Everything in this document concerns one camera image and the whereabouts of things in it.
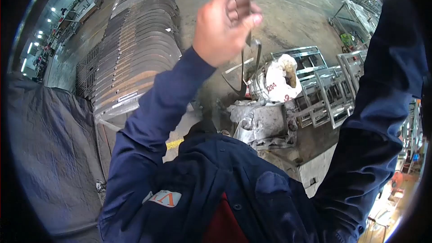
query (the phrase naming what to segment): navy blue sleeve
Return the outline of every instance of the navy blue sleeve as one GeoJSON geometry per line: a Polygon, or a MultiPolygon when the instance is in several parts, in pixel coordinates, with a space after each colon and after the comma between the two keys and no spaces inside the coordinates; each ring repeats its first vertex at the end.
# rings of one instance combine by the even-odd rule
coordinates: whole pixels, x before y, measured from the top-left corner
{"type": "Polygon", "coordinates": [[[342,241],[357,242],[381,186],[392,178],[402,143],[397,131],[427,72],[415,12],[384,0],[359,81],[355,109],[342,125],[330,168],[311,198],[342,241]]]}
{"type": "Polygon", "coordinates": [[[156,75],[152,89],[140,98],[139,108],[116,135],[100,229],[125,203],[140,205],[134,199],[142,200],[149,193],[149,178],[162,164],[169,133],[175,130],[187,104],[215,70],[191,47],[171,71],[156,75]]]}

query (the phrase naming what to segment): metal grate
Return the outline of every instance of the metal grate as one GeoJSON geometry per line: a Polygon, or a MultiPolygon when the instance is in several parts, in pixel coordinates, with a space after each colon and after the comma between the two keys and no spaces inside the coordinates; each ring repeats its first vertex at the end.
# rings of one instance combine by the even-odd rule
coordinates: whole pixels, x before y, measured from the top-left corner
{"type": "Polygon", "coordinates": [[[99,59],[99,45],[100,43],[96,44],[76,66],[75,95],[88,100],[95,81],[96,66],[99,59]]]}

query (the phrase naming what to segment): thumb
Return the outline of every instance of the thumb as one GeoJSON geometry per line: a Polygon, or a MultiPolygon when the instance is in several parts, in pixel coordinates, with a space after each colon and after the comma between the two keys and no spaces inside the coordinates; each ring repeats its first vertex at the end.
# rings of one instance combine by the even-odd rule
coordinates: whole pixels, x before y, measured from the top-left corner
{"type": "Polygon", "coordinates": [[[235,29],[236,35],[238,37],[246,38],[248,36],[249,32],[251,31],[251,29],[259,26],[261,24],[262,20],[263,20],[263,17],[259,13],[251,14],[251,15],[243,18],[243,20],[241,20],[241,23],[239,23],[239,25],[235,29]]]}

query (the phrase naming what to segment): hand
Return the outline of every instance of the hand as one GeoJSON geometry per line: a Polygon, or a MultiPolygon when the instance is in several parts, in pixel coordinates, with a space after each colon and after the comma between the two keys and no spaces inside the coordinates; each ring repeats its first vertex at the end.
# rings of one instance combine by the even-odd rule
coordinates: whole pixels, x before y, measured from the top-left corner
{"type": "Polygon", "coordinates": [[[252,14],[239,20],[248,4],[249,0],[210,0],[199,9],[192,46],[209,65],[219,67],[237,56],[251,29],[262,22],[261,9],[253,2],[252,14]]]}

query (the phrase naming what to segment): worker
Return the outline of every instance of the worker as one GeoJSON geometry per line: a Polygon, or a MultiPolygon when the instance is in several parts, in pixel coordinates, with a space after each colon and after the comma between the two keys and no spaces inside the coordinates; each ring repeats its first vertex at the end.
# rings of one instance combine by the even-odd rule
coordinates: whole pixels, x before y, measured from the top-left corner
{"type": "MultiPolygon", "coordinates": [[[[427,70],[420,52],[396,60],[407,56],[406,50],[386,48],[389,38],[399,36],[388,32],[389,19],[398,17],[389,16],[386,3],[384,23],[380,20],[370,41],[355,110],[340,129],[314,197],[251,147],[203,123],[191,128],[175,160],[162,163],[165,141],[187,104],[261,24],[255,4],[251,15],[238,20],[248,1],[206,3],[197,14],[192,47],[172,70],[156,75],[153,88],[117,132],[98,221],[103,241],[348,243],[365,231],[375,198],[393,176],[402,149],[397,132],[410,100],[420,96],[420,73],[427,70]]],[[[409,45],[414,51],[414,42],[409,45]]]]}

